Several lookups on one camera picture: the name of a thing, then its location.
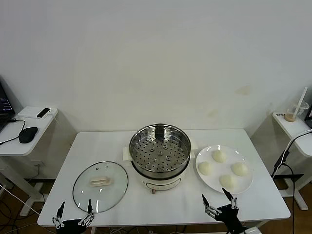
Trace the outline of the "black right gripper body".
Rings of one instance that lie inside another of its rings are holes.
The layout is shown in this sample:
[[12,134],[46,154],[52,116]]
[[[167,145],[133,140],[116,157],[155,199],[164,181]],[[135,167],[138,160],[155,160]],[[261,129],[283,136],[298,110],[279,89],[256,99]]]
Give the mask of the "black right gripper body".
[[215,216],[216,221],[221,221],[225,224],[230,234],[243,234],[246,227],[237,218],[239,209],[232,208],[231,204],[217,208],[219,214]]

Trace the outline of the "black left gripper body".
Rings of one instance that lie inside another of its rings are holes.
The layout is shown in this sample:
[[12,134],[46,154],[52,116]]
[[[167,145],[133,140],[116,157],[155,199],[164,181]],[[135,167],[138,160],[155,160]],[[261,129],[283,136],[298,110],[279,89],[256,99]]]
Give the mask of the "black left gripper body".
[[72,219],[63,221],[63,227],[56,229],[57,234],[82,234],[87,230],[85,225],[79,225],[81,219]]

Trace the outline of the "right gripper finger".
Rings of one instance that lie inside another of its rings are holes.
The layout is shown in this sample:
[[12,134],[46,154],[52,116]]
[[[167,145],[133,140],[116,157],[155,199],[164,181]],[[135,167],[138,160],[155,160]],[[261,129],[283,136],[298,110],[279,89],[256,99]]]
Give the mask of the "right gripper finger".
[[226,198],[230,201],[230,204],[222,206],[222,210],[238,210],[237,198],[233,197],[233,195],[223,187],[222,191],[224,192]]
[[204,194],[202,194],[203,204],[204,204],[204,210],[205,213],[208,214],[210,217],[216,217],[221,214],[221,211],[217,208],[214,208],[209,204]]

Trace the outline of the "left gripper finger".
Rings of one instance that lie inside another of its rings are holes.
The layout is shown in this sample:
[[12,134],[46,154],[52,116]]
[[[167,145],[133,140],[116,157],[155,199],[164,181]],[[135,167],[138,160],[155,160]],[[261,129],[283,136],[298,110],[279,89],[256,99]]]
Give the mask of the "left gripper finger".
[[87,207],[87,215],[80,221],[81,226],[89,226],[93,219],[95,218],[95,214],[93,212],[93,207],[91,203],[91,199],[89,199],[88,207]]
[[57,210],[56,217],[52,217],[52,222],[56,229],[64,228],[64,223],[62,221],[62,215],[64,211],[65,201],[61,204],[60,208]]

